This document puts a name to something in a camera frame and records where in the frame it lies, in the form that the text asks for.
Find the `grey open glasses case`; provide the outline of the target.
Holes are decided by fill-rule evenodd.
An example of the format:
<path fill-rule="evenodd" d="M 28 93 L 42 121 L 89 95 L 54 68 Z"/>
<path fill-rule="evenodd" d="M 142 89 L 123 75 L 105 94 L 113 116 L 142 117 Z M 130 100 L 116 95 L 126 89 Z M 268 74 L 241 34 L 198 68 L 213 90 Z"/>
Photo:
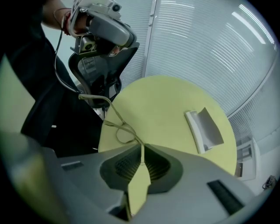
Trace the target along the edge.
<path fill-rule="evenodd" d="M 200 112 L 186 111 L 184 116 L 191 129 L 199 154 L 204 154 L 213 147 L 224 143 L 219 128 L 206 108 Z"/>

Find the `person's left hand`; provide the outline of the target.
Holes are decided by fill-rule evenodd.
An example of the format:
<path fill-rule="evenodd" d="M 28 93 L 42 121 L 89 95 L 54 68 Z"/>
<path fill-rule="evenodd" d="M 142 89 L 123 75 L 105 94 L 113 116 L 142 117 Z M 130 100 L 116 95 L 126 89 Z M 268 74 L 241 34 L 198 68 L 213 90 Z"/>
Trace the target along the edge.
<path fill-rule="evenodd" d="M 88 30 L 90 24 L 90 18 L 86 13 L 79 13 L 74 24 L 74 33 L 81 34 Z"/>

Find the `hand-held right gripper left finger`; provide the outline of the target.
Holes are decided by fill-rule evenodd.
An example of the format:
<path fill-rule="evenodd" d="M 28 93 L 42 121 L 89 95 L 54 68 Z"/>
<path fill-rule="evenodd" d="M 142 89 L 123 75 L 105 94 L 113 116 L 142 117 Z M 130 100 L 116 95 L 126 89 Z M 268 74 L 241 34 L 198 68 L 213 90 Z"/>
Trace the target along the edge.
<path fill-rule="evenodd" d="M 132 144 L 102 152 L 58 158 L 34 139 L 0 132 L 0 158 L 16 193 L 53 224 L 126 224 L 132 219 L 126 178 L 116 172 Z"/>

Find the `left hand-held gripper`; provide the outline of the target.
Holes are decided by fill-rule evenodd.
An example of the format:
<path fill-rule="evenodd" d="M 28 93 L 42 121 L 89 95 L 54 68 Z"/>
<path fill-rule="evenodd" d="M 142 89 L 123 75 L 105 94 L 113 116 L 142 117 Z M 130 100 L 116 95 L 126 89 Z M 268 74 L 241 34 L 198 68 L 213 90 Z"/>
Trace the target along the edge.
<path fill-rule="evenodd" d="M 116 46 L 131 46 L 137 36 L 130 26 L 119 21 L 121 6 L 114 0 L 74 0 L 70 11 L 70 35 L 76 39 L 72 50 L 76 54 L 91 52 L 96 49 L 98 39 L 103 39 Z M 89 23 L 85 32 L 76 33 L 75 24 L 78 16 L 86 13 Z"/>

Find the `green round tablecloth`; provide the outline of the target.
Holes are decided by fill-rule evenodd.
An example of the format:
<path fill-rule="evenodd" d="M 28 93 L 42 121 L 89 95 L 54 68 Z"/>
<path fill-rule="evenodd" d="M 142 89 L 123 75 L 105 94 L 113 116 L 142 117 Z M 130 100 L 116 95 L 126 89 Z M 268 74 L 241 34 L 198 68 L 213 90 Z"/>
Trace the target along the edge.
<path fill-rule="evenodd" d="M 237 150 L 232 127 L 223 109 L 200 87 L 175 77 L 149 76 L 124 88 L 113 105 L 106 120 L 120 124 L 121 115 L 145 143 L 191 154 L 198 152 L 184 113 L 206 109 L 224 142 L 203 157 L 234 174 Z"/>

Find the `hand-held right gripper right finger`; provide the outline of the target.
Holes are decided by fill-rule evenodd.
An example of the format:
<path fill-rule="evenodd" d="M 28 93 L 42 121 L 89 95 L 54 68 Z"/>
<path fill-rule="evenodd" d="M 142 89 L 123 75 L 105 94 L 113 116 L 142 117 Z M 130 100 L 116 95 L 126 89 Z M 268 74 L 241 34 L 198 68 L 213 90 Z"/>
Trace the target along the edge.
<path fill-rule="evenodd" d="M 213 162 L 193 154 L 147 144 L 153 157 L 170 163 L 149 186 L 145 204 L 131 224 L 245 224 L 268 199 Z"/>

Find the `person's black clothing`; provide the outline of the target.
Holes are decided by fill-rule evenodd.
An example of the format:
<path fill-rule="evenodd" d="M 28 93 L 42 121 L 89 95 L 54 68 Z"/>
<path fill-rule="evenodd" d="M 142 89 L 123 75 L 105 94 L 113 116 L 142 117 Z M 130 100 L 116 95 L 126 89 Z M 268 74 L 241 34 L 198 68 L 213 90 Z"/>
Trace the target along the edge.
<path fill-rule="evenodd" d="M 78 94 L 65 88 L 75 84 L 42 26 L 46 0 L 0 0 L 0 25 L 7 37 L 3 47 L 15 74 L 34 98 L 35 105 L 22 128 L 58 157 L 96 153 L 102 119 Z M 69 34 L 70 13 L 64 15 L 61 31 Z"/>

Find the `person's left forearm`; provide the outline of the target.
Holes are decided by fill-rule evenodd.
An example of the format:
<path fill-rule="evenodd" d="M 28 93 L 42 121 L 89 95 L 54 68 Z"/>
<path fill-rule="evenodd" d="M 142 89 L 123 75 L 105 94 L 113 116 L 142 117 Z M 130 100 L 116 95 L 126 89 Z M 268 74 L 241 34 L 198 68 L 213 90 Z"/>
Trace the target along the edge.
<path fill-rule="evenodd" d="M 46 0 L 43 5 L 42 23 L 53 29 L 60 30 L 64 15 L 70 13 L 71 8 L 66 8 L 61 0 Z"/>

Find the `black office chair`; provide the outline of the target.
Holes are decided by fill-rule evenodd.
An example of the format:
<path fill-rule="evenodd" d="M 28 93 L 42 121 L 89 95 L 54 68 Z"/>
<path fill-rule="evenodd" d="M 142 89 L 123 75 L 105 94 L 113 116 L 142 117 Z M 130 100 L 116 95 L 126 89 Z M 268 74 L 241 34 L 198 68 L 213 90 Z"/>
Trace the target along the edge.
<path fill-rule="evenodd" d="M 139 46 L 136 42 L 115 56 L 100 55 L 96 51 L 78 54 L 74 50 L 68 66 L 83 86 L 84 94 L 103 96 L 113 101 L 122 88 L 120 75 Z"/>

